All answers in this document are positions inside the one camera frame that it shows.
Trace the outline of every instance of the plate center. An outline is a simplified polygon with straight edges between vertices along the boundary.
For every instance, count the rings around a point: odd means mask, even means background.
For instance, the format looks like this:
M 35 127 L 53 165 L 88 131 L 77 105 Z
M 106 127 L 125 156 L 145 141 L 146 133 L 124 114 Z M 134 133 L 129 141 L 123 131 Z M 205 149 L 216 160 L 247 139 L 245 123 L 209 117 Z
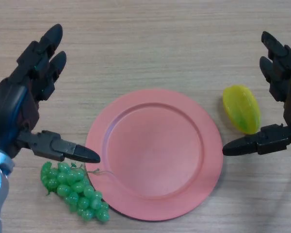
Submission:
M 118 181 L 144 197 L 180 190 L 202 161 L 194 124 L 159 104 L 139 105 L 123 115 L 106 138 L 105 153 Z

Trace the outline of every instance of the pink plate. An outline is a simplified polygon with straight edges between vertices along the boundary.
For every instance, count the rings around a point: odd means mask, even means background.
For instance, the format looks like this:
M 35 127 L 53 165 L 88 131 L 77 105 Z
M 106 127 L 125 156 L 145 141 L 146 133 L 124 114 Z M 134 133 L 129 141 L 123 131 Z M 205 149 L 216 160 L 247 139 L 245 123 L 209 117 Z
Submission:
M 87 170 L 115 210 L 141 220 L 167 220 L 197 207 L 215 187 L 222 141 L 196 102 L 168 90 L 126 94 L 97 117 L 86 146 L 101 157 Z

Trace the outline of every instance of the robotic hand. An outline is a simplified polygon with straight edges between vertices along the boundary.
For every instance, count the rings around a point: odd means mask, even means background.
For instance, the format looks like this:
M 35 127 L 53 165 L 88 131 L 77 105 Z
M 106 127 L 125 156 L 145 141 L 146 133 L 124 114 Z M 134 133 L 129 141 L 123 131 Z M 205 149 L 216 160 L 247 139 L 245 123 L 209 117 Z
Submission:
M 246 135 L 227 143 L 223 154 L 227 156 L 244 155 L 257 152 L 267 154 L 287 149 L 291 143 L 291 48 L 282 46 L 267 32 L 262 34 L 262 43 L 268 49 L 268 58 L 261 57 L 260 68 L 270 84 L 270 93 L 276 101 L 284 102 L 283 117 L 287 126 L 269 125 L 261 131 Z
M 0 211 L 8 195 L 8 176 L 14 167 L 12 159 L 21 148 L 57 161 L 66 157 L 81 162 L 100 162 L 94 151 L 64 141 L 58 133 L 31 133 L 39 119 L 39 101 L 49 99 L 66 63 L 63 51 L 49 62 L 62 36 L 63 29 L 57 24 L 39 42 L 31 42 L 17 59 L 18 66 L 13 73 L 0 82 Z

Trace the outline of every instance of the wood grain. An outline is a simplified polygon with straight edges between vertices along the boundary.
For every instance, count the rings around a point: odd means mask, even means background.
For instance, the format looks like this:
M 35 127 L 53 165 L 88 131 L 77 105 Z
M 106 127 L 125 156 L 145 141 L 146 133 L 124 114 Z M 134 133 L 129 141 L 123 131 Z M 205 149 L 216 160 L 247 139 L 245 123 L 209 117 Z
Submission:
M 291 0 L 0 0 L 0 80 L 32 40 L 61 23 L 58 50 L 67 65 L 35 131 L 49 129 L 84 144 L 95 117 L 132 90 L 167 88 L 196 100 L 216 122 L 223 143 L 240 134 L 225 117 L 225 87 L 242 83 L 256 95 L 262 125 L 283 122 L 283 106 L 259 70 L 269 31 L 291 46 Z M 6 233 L 291 233 L 291 146 L 264 156 L 225 158 L 212 195 L 185 216 L 140 222 L 111 212 L 83 224 L 39 181 L 44 159 L 15 159 L 2 210 Z

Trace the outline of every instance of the green grapes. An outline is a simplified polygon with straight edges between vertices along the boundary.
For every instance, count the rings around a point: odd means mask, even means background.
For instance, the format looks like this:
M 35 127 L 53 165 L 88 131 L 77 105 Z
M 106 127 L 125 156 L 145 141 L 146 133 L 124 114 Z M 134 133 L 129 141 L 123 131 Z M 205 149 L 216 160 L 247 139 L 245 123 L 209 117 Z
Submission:
M 67 182 L 69 185 L 73 185 L 77 181 L 77 172 L 70 170 L 67 175 Z
M 84 209 L 84 210 L 87 209 L 87 207 L 89 206 L 89 199 L 81 197 L 78 201 L 78 206 L 81 209 Z
M 82 218 L 84 221 L 90 221 L 94 217 L 94 213 L 91 210 L 84 210 Z
M 82 168 L 73 169 L 76 172 L 76 180 L 81 181 L 84 178 L 84 170 Z
M 47 184 L 48 190 L 49 191 L 55 190 L 58 187 L 58 185 L 59 185 L 59 182 L 56 179 L 54 179 L 54 178 L 49 179 L 48 184 Z
M 109 205 L 108 205 L 106 202 L 103 202 L 103 203 L 101 204 L 101 208 L 102 208 L 103 210 L 108 210 L 108 209 L 109 209 Z
M 96 217 L 99 221 L 107 222 L 110 219 L 109 213 L 107 210 L 100 209 L 96 213 Z
M 110 219 L 109 205 L 102 201 L 102 193 L 95 191 L 82 166 L 60 162 L 57 168 L 46 162 L 41 168 L 40 179 L 48 193 L 56 193 L 70 212 L 77 213 L 84 221 L 95 217 L 101 222 Z
M 58 175 L 57 175 L 57 180 L 59 183 L 62 183 L 62 184 L 68 184 L 68 181 L 67 181 L 67 174 L 64 173 L 64 172 L 59 172 Z
M 51 168 L 49 173 L 48 173 L 48 178 L 52 179 L 52 178 L 56 178 L 58 174 L 58 169 L 57 168 Z
M 65 162 L 58 163 L 58 169 L 60 172 L 63 172 L 65 174 L 68 174 L 68 172 L 71 170 L 70 166 Z
M 57 194 L 62 198 L 67 197 L 70 193 L 71 193 L 71 188 L 68 185 L 60 184 L 57 187 Z
M 91 201 L 91 208 L 92 209 L 99 210 L 101 207 L 102 207 L 102 202 L 100 199 L 95 198 Z
M 73 191 L 77 192 L 77 193 L 81 193 L 84 191 L 84 184 L 82 182 L 77 182 L 74 183 L 71 188 L 73 189 Z
M 76 192 L 72 192 L 69 195 L 69 203 L 70 204 L 78 204 L 79 195 Z
M 84 211 L 83 209 L 78 208 L 78 210 L 77 210 L 78 215 L 79 215 L 79 216 L 82 216 L 83 211 Z
M 91 199 L 94 196 L 94 188 L 91 185 L 88 185 L 84 188 L 84 196 L 88 199 Z
M 102 199 L 102 193 L 99 191 L 95 191 L 93 198 Z
M 90 181 L 89 181 L 89 179 L 87 177 L 84 177 L 82 182 L 83 182 L 84 186 L 91 185 L 91 183 L 90 183 Z

